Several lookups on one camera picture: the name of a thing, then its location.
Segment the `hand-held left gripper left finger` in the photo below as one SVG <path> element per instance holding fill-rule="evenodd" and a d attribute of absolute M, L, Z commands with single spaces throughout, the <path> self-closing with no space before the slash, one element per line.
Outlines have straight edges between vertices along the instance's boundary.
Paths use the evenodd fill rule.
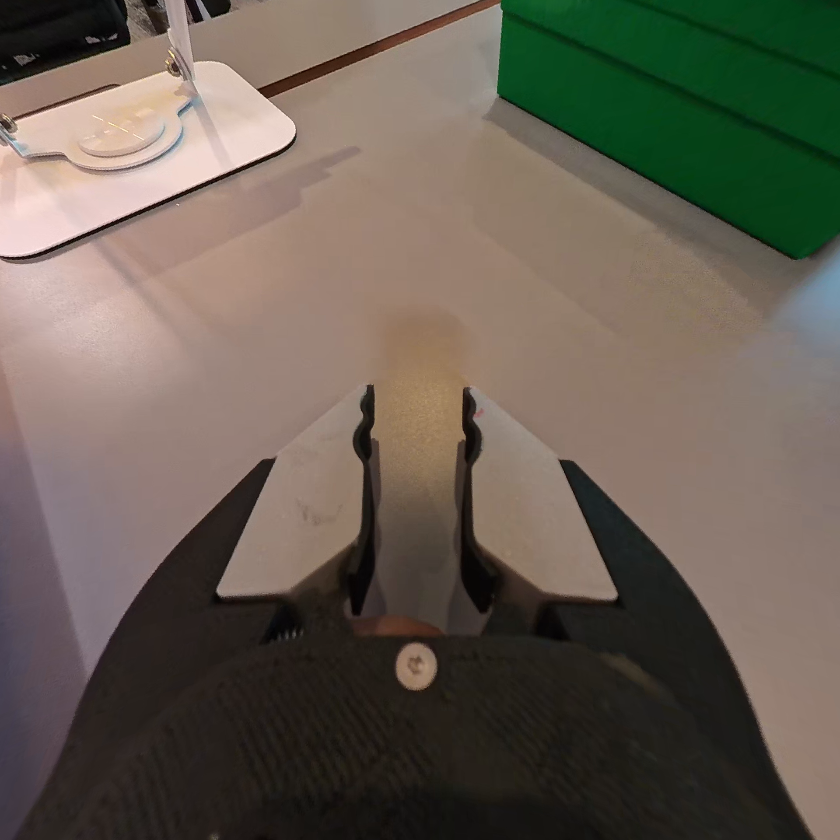
<path fill-rule="evenodd" d="M 375 572 L 374 425 L 375 388 L 360 385 L 279 451 L 220 600 L 338 592 L 361 615 Z"/>

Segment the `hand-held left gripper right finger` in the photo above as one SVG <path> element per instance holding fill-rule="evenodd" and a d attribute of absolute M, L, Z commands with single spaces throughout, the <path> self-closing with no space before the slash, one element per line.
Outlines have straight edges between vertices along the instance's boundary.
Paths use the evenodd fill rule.
<path fill-rule="evenodd" d="M 483 392 L 463 391 L 460 574 L 478 613 L 614 606 L 618 591 L 561 459 Z"/>

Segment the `green plastic bin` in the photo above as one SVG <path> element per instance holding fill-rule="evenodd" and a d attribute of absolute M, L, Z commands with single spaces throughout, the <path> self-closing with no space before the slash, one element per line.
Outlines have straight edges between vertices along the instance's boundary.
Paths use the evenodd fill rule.
<path fill-rule="evenodd" d="M 838 2 L 501 12 L 501 98 L 793 259 L 838 236 Z"/>

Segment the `white document stand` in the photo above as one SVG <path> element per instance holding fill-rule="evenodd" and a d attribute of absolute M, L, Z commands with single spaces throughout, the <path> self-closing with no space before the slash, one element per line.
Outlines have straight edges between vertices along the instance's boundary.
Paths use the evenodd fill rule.
<path fill-rule="evenodd" d="M 294 144 L 295 123 L 236 71 L 194 60 L 187 3 L 164 9 L 165 72 L 2 114 L 2 259 L 42 256 Z"/>

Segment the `black office chair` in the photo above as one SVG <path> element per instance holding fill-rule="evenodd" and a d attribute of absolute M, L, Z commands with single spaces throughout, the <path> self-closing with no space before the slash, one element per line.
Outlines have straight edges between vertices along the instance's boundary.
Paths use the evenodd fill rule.
<path fill-rule="evenodd" d="M 3 65 L 87 54 L 126 46 L 131 36 L 124 2 L 2 1 Z"/>

